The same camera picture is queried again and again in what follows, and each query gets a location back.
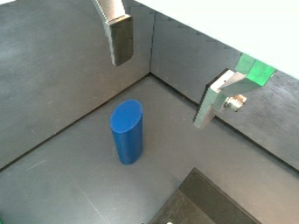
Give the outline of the gripper silver right finger with green pad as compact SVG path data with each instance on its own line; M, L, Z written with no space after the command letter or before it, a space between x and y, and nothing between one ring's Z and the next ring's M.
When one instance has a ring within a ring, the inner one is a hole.
M194 125L202 129L223 109L238 112L247 101L243 94L262 88L275 71L267 63L242 53L235 69L226 69L206 86Z

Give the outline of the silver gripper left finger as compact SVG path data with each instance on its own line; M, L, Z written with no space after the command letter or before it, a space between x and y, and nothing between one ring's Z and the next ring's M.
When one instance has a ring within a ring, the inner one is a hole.
M108 39L112 64L118 67L134 56L134 18L122 0L92 0Z

